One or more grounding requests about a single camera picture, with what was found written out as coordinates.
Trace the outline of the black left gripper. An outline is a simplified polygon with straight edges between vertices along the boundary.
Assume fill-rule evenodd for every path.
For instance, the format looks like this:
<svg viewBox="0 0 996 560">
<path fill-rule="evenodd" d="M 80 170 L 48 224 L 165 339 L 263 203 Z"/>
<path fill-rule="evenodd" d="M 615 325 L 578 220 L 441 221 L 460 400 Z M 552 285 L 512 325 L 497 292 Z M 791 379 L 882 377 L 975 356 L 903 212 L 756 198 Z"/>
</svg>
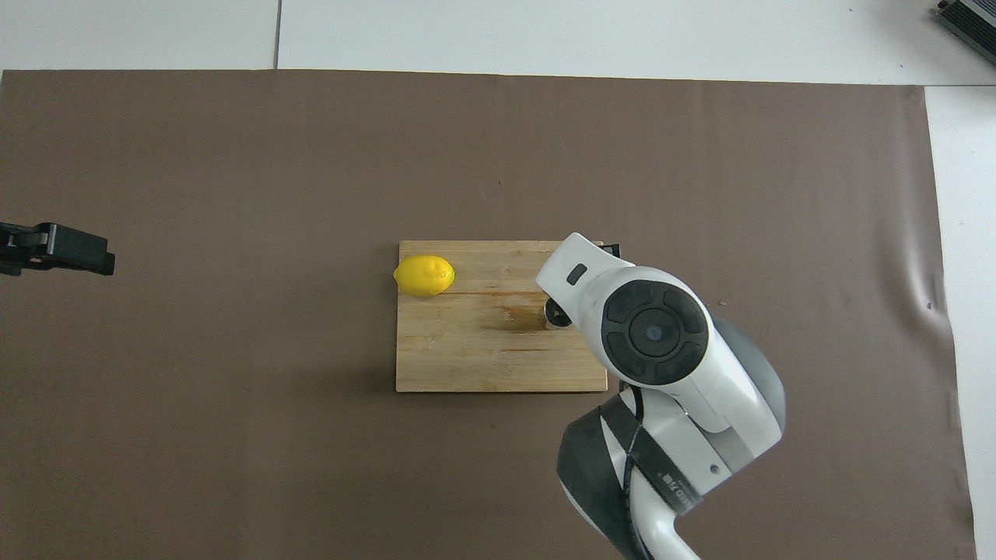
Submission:
<svg viewBox="0 0 996 560">
<path fill-rule="evenodd" d="M 18 238 L 31 236 L 39 230 L 45 240 L 32 249 L 21 247 Z M 68 226 L 43 222 L 35 226 L 1 223 L 1 273 L 20 276 L 31 259 L 34 270 L 55 268 L 88 271 L 112 276 L 115 255 L 109 251 L 109 241 L 102 236 L 84 233 Z"/>
</svg>

